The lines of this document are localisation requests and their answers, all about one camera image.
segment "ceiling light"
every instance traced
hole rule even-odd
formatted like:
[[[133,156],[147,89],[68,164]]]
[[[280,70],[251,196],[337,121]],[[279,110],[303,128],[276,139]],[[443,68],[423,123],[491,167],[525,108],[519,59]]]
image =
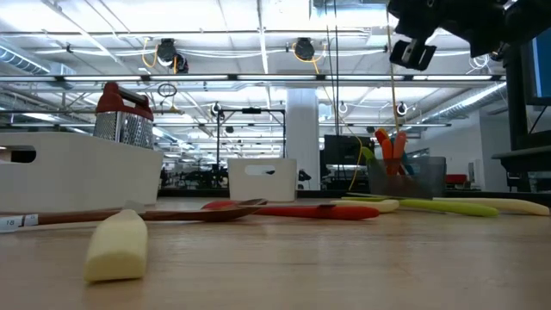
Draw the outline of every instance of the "ceiling light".
[[[35,118],[37,120],[43,120],[43,121],[57,121],[58,119],[51,116],[51,115],[45,115],[45,114],[40,114],[40,113],[25,113],[24,114],[25,116],[27,117],[32,117],[32,118]]]
[[[212,80],[227,80],[227,75],[163,75],[163,76],[150,76],[152,81],[212,81]]]
[[[253,80],[253,81],[312,81],[315,80],[315,75],[238,75],[238,80]]]
[[[405,116],[407,114],[407,105],[404,102],[401,102],[398,107],[396,107],[396,113],[399,116]]]
[[[84,134],[88,134],[86,133],[84,130],[82,129],[78,129],[78,128],[72,128],[72,127],[68,127],[70,130],[74,131],[75,133],[84,133]]]
[[[59,124],[61,127],[95,127],[95,124]]]
[[[0,77],[0,82],[55,82],[55,77]]]
[[[149,74],[149,75],[152,74],[149,70],[147,70],[147,68],[144,68],[144,67],[138,68],[138,70],[140,70],[140,71],[145,71],[145,72],[146,72],[147,74]]]
[[[109,81],[140,81],[141,76],[72,76],[64,77],[65,81],[72,82],[86,82],[86,81],[97,81],[97,82],[109,82]]]
[[[450,75],[450,76],[415,76],[414,81],[488,81],[492,76],[468,76],[468,75]]]
[[[328,78],[336,80],[337,76],[329,76]],[[390,81],[391,76],[388,75],[339,75],[339,80],[354,80],[354,81]],[[403,80],[404,76],[394,76],[394,80]]]
[[[164,133],[162,130],[160,130],[159,128],[157,127],[154,127],[153,128],[153,134],[158,136],[159,138],[163,138],[164,137]]]
[[[348,105],[344,102],[341,102],[341,104],[338,106],[338,112],[343,114],[348,112]]]

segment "label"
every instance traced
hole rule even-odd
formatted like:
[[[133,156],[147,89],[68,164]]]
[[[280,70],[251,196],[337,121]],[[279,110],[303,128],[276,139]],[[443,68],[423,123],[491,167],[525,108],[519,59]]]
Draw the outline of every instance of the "label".
[[[25,215],[24,226],[37,226],[37,225],[38,225],[38,214]]]
[[[0,218],[0,233],[14,232],[22,222],[23,217],[20,215]]]

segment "ceiling beam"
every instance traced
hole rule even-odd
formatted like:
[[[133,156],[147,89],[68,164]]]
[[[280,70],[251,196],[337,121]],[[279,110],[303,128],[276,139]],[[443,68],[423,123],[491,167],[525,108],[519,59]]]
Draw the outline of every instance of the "ceiling beam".
[[[42,0],[42,3],[44,3],[51,11],[56,13],[57,15],[65,18],[69,23],[71,23],[75,28],[78,29],[78,32],[86,38],[90,43],[95,45],[97,48],[104,51],[111,59],[117,63],[118,65],[122,66],[123,68],[129,70],[131,73],[134,73],[134,70],[132,70],[130,67],[125,65],[125,63],[122,61],[122,59],[115,56],[113,53],[111,53],[105,46],[102,45],[102,43],[98,42],[96,39],[94,39],[84,28],[82,28],[77,22],[73,21],[67,14],[63,13],[61,7],[58,4],[54,4],[49,2],[48,0]]]

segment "wall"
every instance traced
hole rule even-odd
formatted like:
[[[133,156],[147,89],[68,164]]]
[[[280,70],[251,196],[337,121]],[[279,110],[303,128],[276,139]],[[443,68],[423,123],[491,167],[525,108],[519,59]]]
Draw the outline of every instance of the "wall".
[[[509,191],[506,170],[492,156],[511,150],[509,135],[509,118],[504,116],[487,116],[480,114],[480,133],[482,138],[482,161],[484,170],[484,190],[493,192]]]
[[[484,189],[480,115],[473,112],[465,120],[452,120],[451,127],[429,128],[422,139],[412,140],[407,152],[430,149],[431,156],[445,157],[448,174],[468,175],[468,164],[474,163],[475,183]]]

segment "white pillar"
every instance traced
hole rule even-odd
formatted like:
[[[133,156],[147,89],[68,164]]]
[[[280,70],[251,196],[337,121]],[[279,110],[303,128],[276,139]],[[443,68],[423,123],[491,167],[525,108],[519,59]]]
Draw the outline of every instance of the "white pillar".
[[[319,190],[319,117],[316,89],[287,89],[287,156],[312,180],[299,183]]]

